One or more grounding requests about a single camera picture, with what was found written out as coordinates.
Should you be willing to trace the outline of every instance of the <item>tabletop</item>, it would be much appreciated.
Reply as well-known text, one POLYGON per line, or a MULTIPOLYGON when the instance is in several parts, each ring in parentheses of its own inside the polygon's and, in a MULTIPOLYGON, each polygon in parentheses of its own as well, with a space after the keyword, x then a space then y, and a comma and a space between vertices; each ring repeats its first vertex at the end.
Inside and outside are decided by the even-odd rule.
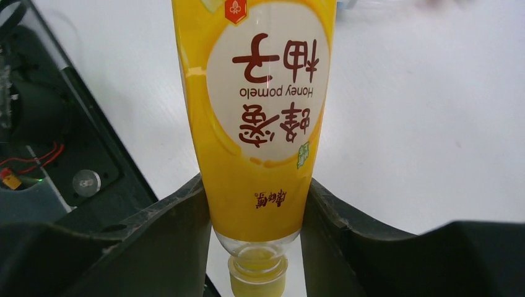
MULTIPOLYGON (((157 197, 175 192, 199 168, 171 1, 34 2, 157 197)), ((337 17, 314 177, 413 233, 525 221, 525 2, 376 2, 337 17)), ((299 240, 288 255, 284 296, 306 296, 299 240)), ((223 296, 227 257, 212 235, 223 296)))

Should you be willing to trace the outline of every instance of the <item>table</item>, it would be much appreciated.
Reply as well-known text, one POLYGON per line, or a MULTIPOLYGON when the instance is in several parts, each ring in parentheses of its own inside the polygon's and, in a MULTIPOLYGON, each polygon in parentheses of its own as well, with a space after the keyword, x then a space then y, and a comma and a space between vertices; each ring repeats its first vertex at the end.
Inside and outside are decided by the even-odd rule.
MULTIPOLYGON (((171 2, 35 2, 157 197, 194 176, 171 2)), ((524 11, 478 0, 340 14, 314 177, 414 233, 523 222, 524 11)), ((284 296, 306 296, 300 252, 296 240, 284 296)), ((226 260, 212 236, 207 272, 231 296, 226 260)))

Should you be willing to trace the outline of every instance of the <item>white oval on label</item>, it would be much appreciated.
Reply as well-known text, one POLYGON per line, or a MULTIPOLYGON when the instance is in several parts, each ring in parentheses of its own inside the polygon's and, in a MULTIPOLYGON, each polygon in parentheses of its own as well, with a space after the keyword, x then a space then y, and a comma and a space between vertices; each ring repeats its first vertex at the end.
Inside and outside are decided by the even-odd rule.
POLYGON ((223 130, 262 161, 298 153, 323 107, 329 59, 324 28, 309 7, 249 7, 248 18, 226 27, 208 59, 208 94, 223 130))

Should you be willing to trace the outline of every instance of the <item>black cable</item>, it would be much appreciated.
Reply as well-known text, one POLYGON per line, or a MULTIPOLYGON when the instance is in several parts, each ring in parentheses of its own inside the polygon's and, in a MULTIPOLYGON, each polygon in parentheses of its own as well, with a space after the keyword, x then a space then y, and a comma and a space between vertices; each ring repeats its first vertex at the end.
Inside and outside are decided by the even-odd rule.
POLYGON ((15 11, 7 18, 7 20, 0 25, 0 42, 9 35, 9 33, 22 21, 27 12, 27 7, 21 0, 1 0, 0 1, 0 13, 4 11, 11 4, 18 3, 15 11))

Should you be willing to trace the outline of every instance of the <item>brown chinese character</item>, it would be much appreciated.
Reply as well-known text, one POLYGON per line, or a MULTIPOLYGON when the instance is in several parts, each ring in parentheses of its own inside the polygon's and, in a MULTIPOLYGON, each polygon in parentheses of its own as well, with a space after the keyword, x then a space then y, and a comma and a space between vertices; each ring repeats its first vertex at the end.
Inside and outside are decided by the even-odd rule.
POLYGON ((284 48, 284 56, 282 59, 284 62, 284 67, 293 70, 293 82, 295 83, 295 79, 297 78, 297 71, 305 67, 306 62, 308 60, 308 43, 306 41, 289 40, 286 43, 286 47, 284 48), (293 58, 293 64, 290 64, 289 56, 293 58), (302 63, 299 63, 300 57, 303 58, 302 63))
POLYGON ((261 43, 261 40, 268 37, 268 34, 266 33, 260 33, 255 35, 255 37, 251 40, 251 56, 240 56, 240 57, 234 57, 232 59, 232 62, 235 64, 238 63, 248 63, 245 69, 245 77, 248 82, 254 83, 254 84, 262 84, 262 83, 268 83, 270 80, 272 80, 271 75, 262 76, 262 77, 254 77, 251 75, 251 71, 255 68, 255 66, 262 67, 263 62, 273 62, 278 61, 279 55, 269 55, 269 56, 261 56, 259 53, 259 44, 261 43))
POLYGON ((259 193, 259 194, 255 193, 255 197, 257 198, 257 205, 255 205, 256 209, 260 207, 265 207, 266 204, 268 203, 268 198, 264 195, 264 192, 259 193))
POLYGON ((293 143, 293 141, 295 140, 295 136, 297 136, 297 133, 295 133, 293 130, 300 125, 299 122, 295 119, 297 118, 296 113, 300 113, 300 112, 301 110, 298 110, 295 108, 295 102, 292 102, 289 110, 281 111, 282 114, 286 114, 285 116, 286 121, 282 122, 280 124, 280 127, 284 131, 286 131, 286 141, 287 142, 293 143))
POLYGON ((270 194, 268 195, 268 202, 275 203, 276 199, 277 199, 277 194, 270 192, 270 194))
POLYGON ((317 49, 317 40, 313 40, 313 48, 312 48, 312 58, 310 61, 306 62, 306 71, 310 72, 310 82, 313 79, 313 73, 317 71, 317 63, 319 63, 319 59, 315 58, 315 50, 317 49))
POLYGON ((269 136, 270 141, 274 139, 275 133, 263 130, 266 126, 279 119, 279 115, 275 115, 270 119, 266 119, 266 113, 263 113, 261 105, 243 105, 245 112, 242 115, 243 124, 239 126, 243 133, 239 133, 239 139, 247 144, 253 144, 256 147, 261 147, 261 144, 268 142, 265 137, 269 136))
POLYGON ((286 192, 283 192, 282 190, 280 190, 279 193, 277 193, 277 200, 276 200, 277 207, 280 207, 281 203, 284 202, 285 197, 286 197, 286 192))
POLYGON ((310 109, 305 108, 303 110, 303 119, 301 120, 301 124, 299 125, 299 128, 306 134, 306 129, 310 126, 310 109))

